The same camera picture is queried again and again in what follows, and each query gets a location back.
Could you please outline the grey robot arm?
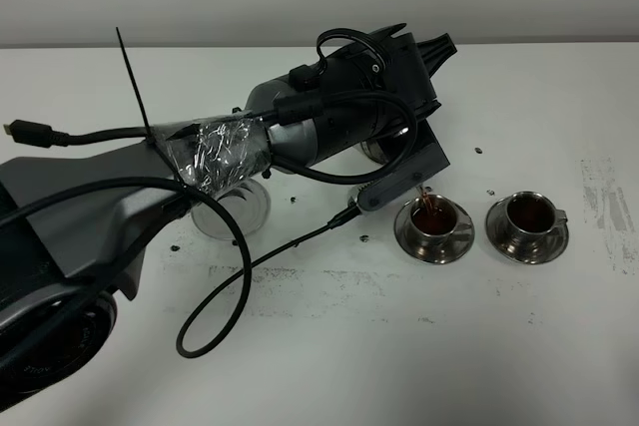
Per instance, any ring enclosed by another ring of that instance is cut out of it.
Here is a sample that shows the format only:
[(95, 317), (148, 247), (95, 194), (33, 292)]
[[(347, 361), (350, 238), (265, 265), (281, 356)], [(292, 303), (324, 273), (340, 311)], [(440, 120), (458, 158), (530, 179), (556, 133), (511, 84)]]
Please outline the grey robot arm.
[(278, 170), (354, 186), (328, 223), (373, 212), (446, 168), (428, 117), (431, 83), (454, 55), (448, 35), (418, 42), (402, 25), (342, 40), (256, 86), (227, 116), (71, 136), (16, 121), (6, 133), (39, 148), (113, 140), (85, 159), (16, 158), (1, 167), (1, 390), (26, 395), (78, 371), (101, 349), (117, 315), (113, 295), (134, 297), (144, 252), (170, 222), (203, 206), (217, 214), (242, 258), (241, 299), (254, 261), (221, 196)]

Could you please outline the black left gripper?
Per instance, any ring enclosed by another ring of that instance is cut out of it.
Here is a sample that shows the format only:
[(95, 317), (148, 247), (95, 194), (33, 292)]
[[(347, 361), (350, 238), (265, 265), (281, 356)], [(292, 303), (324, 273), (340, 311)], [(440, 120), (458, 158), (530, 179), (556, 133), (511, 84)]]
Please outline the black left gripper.
[[(399, 98), (418, 121), (434, 113), (437, 100), (431, 78), (457, 53), (448, 33), (417, 42), (411, 33), (400, 33), (406, 23), (377, 29), (327, 30), (319, 34), (319, 46), (330, 40), (347, 43), (326, 55), (319, 53), (319, 91), (323, 97), (351, 91), (383, 92)], [(319, 117), (321, 142), (364, 142), (406, 128), (402, 115), (379, 99), (349, 98), (327, 105)]]

